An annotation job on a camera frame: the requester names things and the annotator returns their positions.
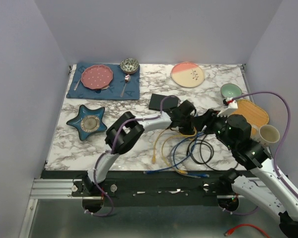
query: white mug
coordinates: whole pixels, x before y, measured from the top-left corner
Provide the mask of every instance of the white mug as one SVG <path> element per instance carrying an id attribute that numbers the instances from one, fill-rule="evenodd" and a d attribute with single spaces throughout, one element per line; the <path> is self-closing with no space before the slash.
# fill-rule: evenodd
<path id="1" fill-rule="evenodd" d="M 256 133 L 252 135 L 251 138 L 263 146 L 275 144 L 280 139 L 279 131 L 272 125 L 263 125 L 260 128 L 256 125 L 252 125 L 252 128 L 256 129 Z"/>

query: star-shaped dish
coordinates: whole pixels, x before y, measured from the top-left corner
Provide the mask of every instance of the star-shaped dish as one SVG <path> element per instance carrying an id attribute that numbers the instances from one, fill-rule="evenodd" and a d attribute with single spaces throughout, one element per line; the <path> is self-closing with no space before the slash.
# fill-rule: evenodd
<path id="1" fill-rule="evenodd" d="M 74 126 L 78 130 L 79 139 L 83 141 L 96 132 L 107 130 L 107 126 L 102 121 L 104 112 L 104 107 L 91 110 L 80 105 L 78 115 L 66 124 Z"/>

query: black and white robotic arm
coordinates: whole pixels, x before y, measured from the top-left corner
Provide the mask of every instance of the black and white robotic arm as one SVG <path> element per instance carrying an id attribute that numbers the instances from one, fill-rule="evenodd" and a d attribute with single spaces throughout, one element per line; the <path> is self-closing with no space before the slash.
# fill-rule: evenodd
<path id="1" fill-rule="evenodd" d="M 182 134 L 191 135 L 194 128 L 197 131 L 203 130 L 205 134 L 215 134 L 232 152 L 235 160 L 258 177 L 272 194 L 255 186 L 234 169 L 223 172 L 220 183 L 251 200 L 279 221 L 280 228 L 287 237 L 298 238 L 298 198 L 291 191 L 292 189 L 298 194 L 298 189 L 278 167 L 280 176 L 276 173 L 274 159 L 264 147 L 250 138 L 251 125 L 246 119 L 242 115 L 231 115 L 236 109 L 236 102 L 230 101 L 228 108 L 222 111 L 209 109 L 203 115 L 194 117 L 191 114 L 195 107 L 189 101 L 184 101 L 179 107 L 162 112 L 156 119 L 147 120 L 153 117 L 150 115 L 128 122 L 125 126 L 129 131 L 121 130 L 117 134 L 124 122 L 135 118 L 131 112 L 124 113 L 106 132 L 105 155 L 98 161 L 96 181 L 99 183 L 105 180 L 119 155 L 131 150 L 144 132 L 178 127 Z M 112 149 L 115 137 L 116 144 Z M 92 173 L 89 172 L 88 176 L 92 179 Z"/>

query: wall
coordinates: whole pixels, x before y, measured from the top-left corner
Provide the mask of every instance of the wall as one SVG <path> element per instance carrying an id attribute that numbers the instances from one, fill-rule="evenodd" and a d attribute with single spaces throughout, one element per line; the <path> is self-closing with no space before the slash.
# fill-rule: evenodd
<path id="1" fill-rule="evenodd" d="M 32 0 L 0 0 L 0 238 L 18 237 L 68 65 Z"/>
<path id="2" fill-rule="evenodd" d="M 282 0 L 35 1 L 71 63 L 245 63 Z"/>
<path id="3" fill-rule="evenodd" d="M 252 92 L 278 92 L 290 105 L 291 127 L 278 164 L 298 186 L 298 0 L 283 0 L 247 63 L 246 76 Z M 273 96 L 254 99 L 283 133 L 287 114 L 281 101 Z"/>

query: marble surface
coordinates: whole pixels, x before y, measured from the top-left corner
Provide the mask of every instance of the marble surface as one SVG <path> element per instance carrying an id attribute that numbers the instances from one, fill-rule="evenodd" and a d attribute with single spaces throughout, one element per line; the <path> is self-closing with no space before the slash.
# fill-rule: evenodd
<path id="1" fill-rule="evenodd" d="M 125 111 L 131 111 L 136 116 L 154 113 L 154 111 L 148 109 L 152 93 L 176 95 L 181 101 L 188 99 L 195 105 L 199 114 L 204 113 L 209 108 L 217 110 L 224 108 L 220 87 L 225 83 L 237 84 L 246 93 L 246 86 L 238 65 L 200 65 L 205 73 L 205 81 L 195 88 L 183 88 L 171 79 L 170 72 L 173 65 L 141 64 L 140 67 L 140 99 L 137 101 L 97 101 L 64 98 L 46 164 L 47 170 L 90 170 L 104 150 L 105 133 L 94 134 L 86 141 L 80 141 L 77 130 L 66 125 L 68 120 L 77 115 L 81 104 L 90 109 L 105 107 L 103 121 L 110 127 Z M 73 66 L 67 90 L 72 82 L 75 68 L 76 65 Z M 131 151 L 117 159 L 111 170 L 156 170 L 165 168 L 166 165 L 160 154 L 161 145 L 167 137 L 177 133 L 167 131 L 163 134 L 157 144 L 156 163 L 152 164 L 153 143 L 160 132 L 161 130 L 157 130 L 143 134 Z M 176 138 L 168 141 L 164 153 L 168 154 L 170 149 L 180 140 L 181 138 Z M 225 146 L 212 135 L 207 137 L 207 141 L 213 145 L 215 150 L 214 158 L 209 162 L 210 166 L 218 170 L 235 167 L 236 161 Z M 186 146 L 187 144 L 179 146 L 176 153 L 178 161 L 183 159 Z M 198 149 L 196 149 L 195 154 L 199 159 Z M 203 150 L 203 154 L 208 157 L 209 152 Z M 191 159 L 186 160 L 180 168 L 183 170 L 209 170 L 204 165 L 195 164 Z M 244 168 L 238 166 L 237 169 L 243 170 Z"/>

